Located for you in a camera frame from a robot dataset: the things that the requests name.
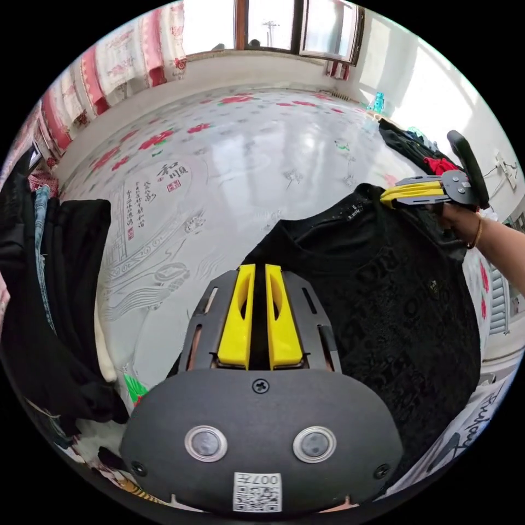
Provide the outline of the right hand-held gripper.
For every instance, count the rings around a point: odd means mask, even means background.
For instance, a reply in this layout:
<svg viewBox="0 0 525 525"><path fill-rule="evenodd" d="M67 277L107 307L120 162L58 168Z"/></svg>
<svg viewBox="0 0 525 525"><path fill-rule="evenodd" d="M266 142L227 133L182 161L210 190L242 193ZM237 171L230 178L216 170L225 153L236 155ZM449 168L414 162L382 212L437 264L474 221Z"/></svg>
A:
<svg viewBox="0 0 525 525"><path fill-rule="evenodd" d="M466 173L460 170L447 171L440 176L405 178L386 190L380 202L391 209L423 208L443 203L470 210L479 208L479 197Z"/></svg>

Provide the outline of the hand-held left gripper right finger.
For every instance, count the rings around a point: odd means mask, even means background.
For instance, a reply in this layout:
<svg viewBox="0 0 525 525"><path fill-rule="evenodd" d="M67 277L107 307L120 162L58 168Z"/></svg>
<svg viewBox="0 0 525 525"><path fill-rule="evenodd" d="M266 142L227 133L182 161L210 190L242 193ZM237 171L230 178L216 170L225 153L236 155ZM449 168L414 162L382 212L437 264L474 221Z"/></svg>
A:
<svg viewBox="0 0 525 525"><path fill-rule="evenodd" d="M265 265L265 289L270 369L301 366L303 351L279 266Z"/></svg>

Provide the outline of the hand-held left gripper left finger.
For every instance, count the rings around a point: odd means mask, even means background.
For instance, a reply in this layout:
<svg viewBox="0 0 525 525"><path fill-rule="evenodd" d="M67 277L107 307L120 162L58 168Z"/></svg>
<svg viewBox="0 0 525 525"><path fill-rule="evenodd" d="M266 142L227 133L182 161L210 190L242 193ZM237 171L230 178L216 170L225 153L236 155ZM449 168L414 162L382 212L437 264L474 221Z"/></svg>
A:
<svg viewBox="0 0 525 525"><path fill-rule="evenodd" d="M254 264L241 265L235 272L234 288L217 351L221 366L249 368L255 272Z"/></svg>

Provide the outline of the person's right hand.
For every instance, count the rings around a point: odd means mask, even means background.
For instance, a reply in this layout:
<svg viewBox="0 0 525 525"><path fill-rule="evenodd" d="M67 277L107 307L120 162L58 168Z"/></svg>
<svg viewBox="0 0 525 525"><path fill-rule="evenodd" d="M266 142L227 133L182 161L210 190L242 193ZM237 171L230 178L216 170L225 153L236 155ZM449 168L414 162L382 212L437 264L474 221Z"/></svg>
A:
<svg viewBox="0 0 525 525"><path fill-rule="evenodd" d="M450 203L425 205L425 208L439 218L445 229L453 230L468 249L477 246L483 228L483 218L478 213Z"/></svg>

